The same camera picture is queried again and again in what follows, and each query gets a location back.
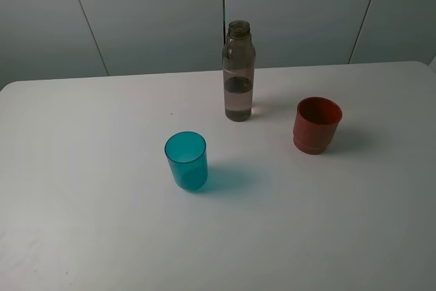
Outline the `teal transparent plastic cup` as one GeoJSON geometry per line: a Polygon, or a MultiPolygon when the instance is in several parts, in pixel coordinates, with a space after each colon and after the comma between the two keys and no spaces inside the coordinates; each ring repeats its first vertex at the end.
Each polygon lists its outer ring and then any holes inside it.
{"type": "Polygon", "coordinates": [[[206,141],[196,132],[179,132],[164,147],[175,183],[182,189],[200,189],[208,178],[206,141]]]}

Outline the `smoky transparent plastic bottle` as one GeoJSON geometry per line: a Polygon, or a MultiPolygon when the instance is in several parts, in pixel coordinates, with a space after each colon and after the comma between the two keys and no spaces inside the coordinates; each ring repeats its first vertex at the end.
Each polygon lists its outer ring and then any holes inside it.
{"type": "Polygon", "coordinates": [[[244,20],[230,22],[222,66],[225,115],[231,121],[242,122],[251,116],[255,56],[250,24],[244,20]]]}

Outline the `red plastic cup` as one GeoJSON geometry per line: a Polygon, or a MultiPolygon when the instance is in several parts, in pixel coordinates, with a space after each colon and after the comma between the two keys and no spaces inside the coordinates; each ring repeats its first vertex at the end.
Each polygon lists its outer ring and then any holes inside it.
{"type": "Polygon", "coordinates": [[[343,117],[341,108],[323,97],[308,97],[297,105],[294,145],[303,153],[318,155],[331,143],[343,117]]]}

